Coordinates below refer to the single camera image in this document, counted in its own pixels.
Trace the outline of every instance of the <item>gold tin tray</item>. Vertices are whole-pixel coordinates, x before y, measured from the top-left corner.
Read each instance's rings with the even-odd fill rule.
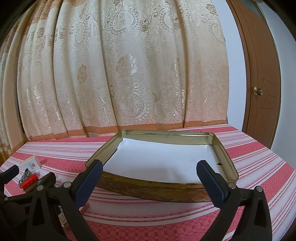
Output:
[[[211,145],[227,179],[236,183],[239,175],[225,148],[211,132],[122,130],[106,142],[85,163],[94,159],[103,165],[117,150],[123,138],[177,145]],[[103,172],[98,187],[127,196],[165,202],[208,202],[210,198],[201,183],[163,183],[139,180]]]

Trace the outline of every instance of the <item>metal screw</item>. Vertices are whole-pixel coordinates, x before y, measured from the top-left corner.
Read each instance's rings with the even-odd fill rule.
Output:
[[[262,192],[262,191],[263,191],[263,188],[260,187],[260,186],[257,186],[257,187],[256,187],[256,190],[257,190],[258,192]]]
[[[68,187],[70,187],[71,184],[72,184],[71,182],[65,182],[65,183],[64,183],[64,188],[68,188]]]
[[[236,188],[236,185],[234,183],[229,183],[228,186],[231,188],[231,189],[235,189]]]
[[[41,191],[43,189],[43,186],[42,185],[39,185],[38,187],[37,187],[37,191]]]

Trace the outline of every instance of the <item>door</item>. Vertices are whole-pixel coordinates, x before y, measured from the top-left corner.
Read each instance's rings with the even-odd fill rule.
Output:
[[[247,99],[243,132],[270,148],[281,103],[276,47],[266,20],[254,1],[226,1],[239,29],[246,63]]]

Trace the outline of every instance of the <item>table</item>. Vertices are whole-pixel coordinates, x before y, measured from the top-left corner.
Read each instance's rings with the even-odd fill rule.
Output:
[[[253,189],[260,185],[270,209],[273,241],[285,234],[296,216],[296,171],[271,150],[228,124],[186,128],[187,131],[216,133],[238,173],[237,186]],[[22,160],[37,155],[42,168],[38,177],[54,172],[57,185],[72,181],[85,170],[84,163],[110,136],[28,142],[2,166],[5,171]],[[22,194],[17,186],[20,174],[5,186],[5,194]],[[133,240],[200,240],[219,213],[211,202],[167,203],[143,200],[96,187],[89,198],[90,208],[84,214],[88,225],[100,241]],[[234,233],[242,207],[224,240]],[[75,240],[71,231],[67,232]]]

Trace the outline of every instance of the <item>door knob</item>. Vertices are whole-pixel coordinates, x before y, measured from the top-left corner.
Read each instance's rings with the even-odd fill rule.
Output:
[[[254,94],[255,95],[263,95],[263,90],[258,88],[257,86],[254,87]]]

